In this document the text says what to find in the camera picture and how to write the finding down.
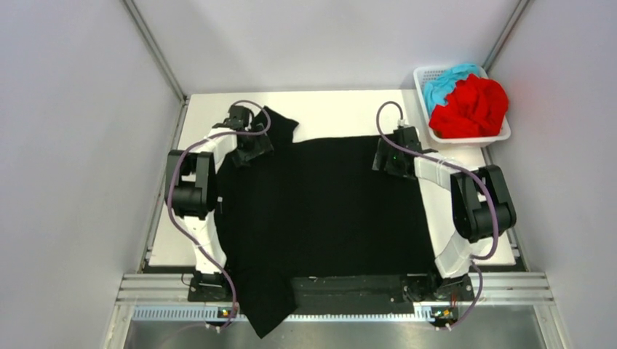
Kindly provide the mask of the black t shirt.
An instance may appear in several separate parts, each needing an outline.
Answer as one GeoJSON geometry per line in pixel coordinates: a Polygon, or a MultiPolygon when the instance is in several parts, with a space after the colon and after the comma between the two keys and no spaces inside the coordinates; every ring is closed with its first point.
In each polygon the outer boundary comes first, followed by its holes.
{"type": "Polygon", "coordinates": [[[293,139],[298,122],[265,109],[274,151],[225,159],[215,226],[239,307],[259,337],[297,308],[296,277],[426,273],[434,252],[415,180],[372,168],[376,136],[293,139]]]}

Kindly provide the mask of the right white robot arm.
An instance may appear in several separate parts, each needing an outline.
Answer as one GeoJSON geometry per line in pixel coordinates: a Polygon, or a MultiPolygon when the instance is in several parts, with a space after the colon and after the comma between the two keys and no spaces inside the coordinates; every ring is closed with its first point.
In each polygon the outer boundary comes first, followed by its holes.
{"type": "Polygon", "coordinates": [[[482,252],[482,243],[490,242],[495,249],[499,237],[517,221],[500,167],[469,167],[435,150],[424,150],[415,127],[399,125],[392,134],[379,137],[373,170],[428,181],[450,194],[453,232],[434,253],[437,273],[426,280],[428,293],[437,300],[455,291],[455,278],[467,274],[471,261],[482,252]]]}

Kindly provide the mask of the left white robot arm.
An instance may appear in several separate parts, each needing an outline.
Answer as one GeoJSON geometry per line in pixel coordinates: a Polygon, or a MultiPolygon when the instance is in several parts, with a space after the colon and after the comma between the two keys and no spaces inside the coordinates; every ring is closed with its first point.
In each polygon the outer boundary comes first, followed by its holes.
{"type": "Polygon", "coordinates": [[[194,246],[196,271],[211,275],[206,292],[225,300],[233,292],[233,281],[223,274],[226,254],[215,231],[218,194],[217,171],[225,160],[247,167],[255,158],[273,152],[268,136],[271,114],[260,108],[254,114],[250,101],[232,104],[222,122],[185,150],[171,150],[165,168],[164,200],[172,224],[194,246]]]}

